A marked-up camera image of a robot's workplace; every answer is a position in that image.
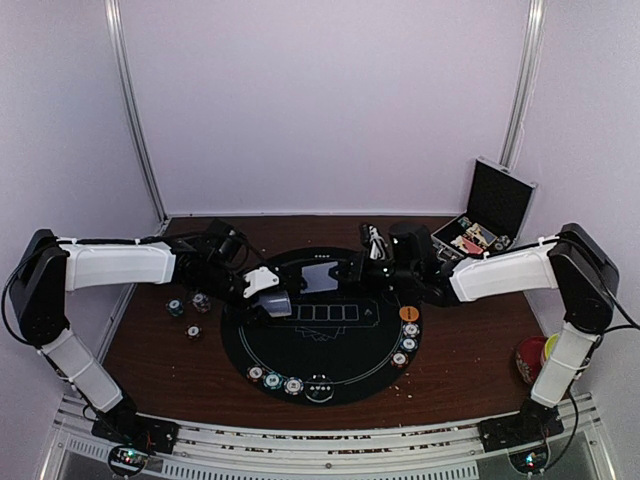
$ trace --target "white backdrop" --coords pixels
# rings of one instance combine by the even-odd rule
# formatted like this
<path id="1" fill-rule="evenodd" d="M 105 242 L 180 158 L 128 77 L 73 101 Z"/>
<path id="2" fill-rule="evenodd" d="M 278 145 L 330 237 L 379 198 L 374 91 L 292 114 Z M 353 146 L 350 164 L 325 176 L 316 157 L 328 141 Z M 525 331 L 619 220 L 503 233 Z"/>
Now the white backdrop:
<path id="1" fill-rule="evenodd" d="M 451 213 L 497 159 L 527 0 L 128 0 L 170 214 Z"/>
<path id="2" fill-rule="evenodd" d="M 523 241 L 580 223 L 618 265 L 618 297 L 640 320 L 638 25 L 635 0 L 550 3 L 517 173 L 540 182 Z M 529 298 L 546 332 L 558 331 L 560 295 Z M 640 471 L 639 350 L 638 332 L 607 335 L 577 383 L 595 395 L 624 479 Z"/>
<path id="3" fill-rule="evenodd" d="M 0 0 L 0 11 L 4 283 L 39 228 L 79 238 L 131 237 L 153 233 L 158 224 L 127 126 L 104 5 Z M 121 291 L 67 296 L 67 316 L 94 352 Z M 0 478 L 35 478 L 62 391 L 35 349 L 0 327 Z"/>

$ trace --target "black round mat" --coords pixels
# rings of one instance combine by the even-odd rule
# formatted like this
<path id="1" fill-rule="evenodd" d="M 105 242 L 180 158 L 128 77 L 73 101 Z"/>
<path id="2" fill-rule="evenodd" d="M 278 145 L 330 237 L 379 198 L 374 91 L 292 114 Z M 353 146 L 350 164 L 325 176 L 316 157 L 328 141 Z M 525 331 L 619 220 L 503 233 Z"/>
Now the black round mat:
<path id="1" fill-rule="evenodd" d="M 302 268 L 348 259 L 354 253 L 333 247 L 304 248 L 275 256 L 269 264 Z M 268 325 L 239 326 L 242 317 L 232 317 L 227 309 L 221 322 L 222 342 L 234 366 L 243 376 L 255 366 L 265 375 L 277 373 L 282 384 L 276 389 L 265 386 L 264 378 L 254 384 L 282 400 L 325 406 L 362 400 L 390 386 L 405 371 L 406 365 L 398 368 L 392 364 L 395 353 L 404 353 L 410 363 L 417 351 L 405 352 L 400 346 L 407 323 L 400 318 L 399 310 L 418 304 L 400 301 L 392 292 L 302 293 L 292 297 L 291 304 L 291 316 L 271 319 Z M 422 330 L 421 318 L 414 324 Z M 415 340 L 419 346 L 420 333 Z M 303 382 L 298 395 L 285 391 L 290 378 Z M 316 396 L 329 400 L 311 401 L 308 395 L 320 388 Z"/>

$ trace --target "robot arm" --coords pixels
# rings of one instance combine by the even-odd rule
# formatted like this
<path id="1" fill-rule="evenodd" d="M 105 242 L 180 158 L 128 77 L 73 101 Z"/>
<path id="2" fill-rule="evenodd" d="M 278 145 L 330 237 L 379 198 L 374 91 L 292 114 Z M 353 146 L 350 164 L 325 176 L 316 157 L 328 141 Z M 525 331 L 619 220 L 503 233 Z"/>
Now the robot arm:
<path id="1" fill-rule="evenodd" d="M 166 241 L 78 241 L 40 230 L 9 289 L 22 336 L 104 414 L 102 423 L 108 428 L 103 435 L 135 439 L 145 433 L 154 436 L 154 428 L 164 435 L 166 425 L 150 426 L 137 416 L 133 401 L 75 335 L 64 312 L 65 292 L 98 285 L 178 283 L 251 309 L 257 299 L 259 303 L 259 292 L 277 289 L 285 277 L 265 266 L 244 274 L 225 267 L 244 240 L 240 232 L 217 220 L 203 234 Z M 265 313 L 259 307 L 256 311 Z"/>
<path id="2" fill-rule="evenodd" d="M 559 289 L 567 311 L 566 323 L 520 414 L 510 424 L 502 421 L 502 427 L 511 431 L 497 431 L 491 420 L 483 422 L 487 427 L 485 440 L 499 437 L 485 442 L 487 450 L 493 449 L 488 445 L 505 448 L 510 441 L 538 438 L 541 426 L 555 418 L 556 405 L 611 323 L 612 295 L 619 281 L 616 266 L 577 224 L 565 225 L 560 233 L 540 239 L 535 246 L 466 258 L 459 263 L 436 258 L 424 226 L 396 224 L 389 236 L 393 262 L 360 256 L 336 268 L 333 276 L 347 285 L 411 289 L 437 306 L 455 306 L 509 292 Z"/>

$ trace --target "poker chip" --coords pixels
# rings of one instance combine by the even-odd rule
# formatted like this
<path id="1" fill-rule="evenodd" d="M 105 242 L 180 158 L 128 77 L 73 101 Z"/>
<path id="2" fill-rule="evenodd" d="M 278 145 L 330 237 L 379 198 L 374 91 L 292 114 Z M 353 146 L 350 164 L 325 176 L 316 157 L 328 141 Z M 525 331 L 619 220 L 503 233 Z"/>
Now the poker chip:
<path id="1" fill-rule="evenodd" d="M 402 326 L 402 333 L 405 337 L 415 338 L 420 333 L 420 327 L 415 323 L 405 323 Z"/>
<path id="2" fill-rule="evenodd" d="M 169 302 L 167 302 L 167 304 L 165 305 L 165 308 L 172 317 L 179 317 L 184 313 L 184 307 L 182 306 L 182 302 L 179 298 L 169 300 Z"/>
<path id="3" fill-rule="evenodd" d="M 253 383 L 258 383 L 264 376 L 264 369 L 260 365 L 250 367 L 247 370 L 247 378 Z"/>
<path id="4" fill-rule="evenodd" d="M 420 318 L 420 311 L 416 307 L 411 306 L 402 307 L 399 314 L 402 320 L 410 323 L 416 322 L 418 318 Z"/>
<path id="5" fill-rule="evenodd" d="M 396 368 L 404 368 L 409 363 L 409 356 L 403 352 L 396 352 L 391 357 L 391 365 Z"/>
<path id="6" fill-rule="evenodd" d="M 414 352 L 418 349 L 418 342 L 414 338 L 403 338 L 400 342 L 400 348 L 405 352 Z"/>
<path id="7" fill-rule="evenodd" d="M 291 377 L 284 384 L 284 391 L 289 395 L 299 395 L 302 390 L 304 390 L 304 384 L 299 378 Z"/>
<path id="8" fill-rule="evenodd" d="M 189 340 L 198 340 L 202 337 L 202 329 L 198 325 L 189 325 L 184 334 Z"/>
<path id="9" fill-rule="evenodd" d="M 191 304 L 198 313 L 207 313 L 211 310 L 211 300 L 204 293 L 196 293 L 191 299 Z"/>
<path id="10" fill-rule="evenodd" d="M 326 375 L 313 375 L 306 382 L 304 395 L 313 403 L 325 403 L 333 398 L 335 386 Z"/>
<path id="11" fill-rule="evenodd" d="M 262 384 L 269 390 L 277 390 L 282 386 L 282 377 L 276 372 L 271 372 L 265 375 Z"/>

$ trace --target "wooden table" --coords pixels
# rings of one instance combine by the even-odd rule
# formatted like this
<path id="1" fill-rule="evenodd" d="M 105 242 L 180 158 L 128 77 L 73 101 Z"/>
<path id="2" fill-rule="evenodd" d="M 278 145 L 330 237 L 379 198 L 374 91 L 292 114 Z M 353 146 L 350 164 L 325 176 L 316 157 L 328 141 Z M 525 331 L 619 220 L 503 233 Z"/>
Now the wooden table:
<path id="1" fill-rule="evenodd" d="M 358 225 L 381 232 L 399 217 L 258 217 L 225 219 L 247 234 L 267 256 L 305 246 L 359 249 Z M 411 218 L 435 230 L 448 219 Z M 174 219 L 169 233 L 202 230 L 205 218 Z M 371 398 L 318 408 L 285 403 L 261 393 L 227 359 L 219 335 L 221 304 L 199 315 L 185 308 L 172 318 L 171 285 L 139 285 L 118 328 L 105 367 L 143 413 L 180 420 L 278 429 L 352 429 L 423 425 L 517 410 L 529 389 L 513 351 L 520 340 L 541 335 L 521 293 L 482 299 L 457 308 L 422 308 L 424 332 L 406 373 Z M 201 341 L 184 334 L 189 323 L 204 330 Z"/>

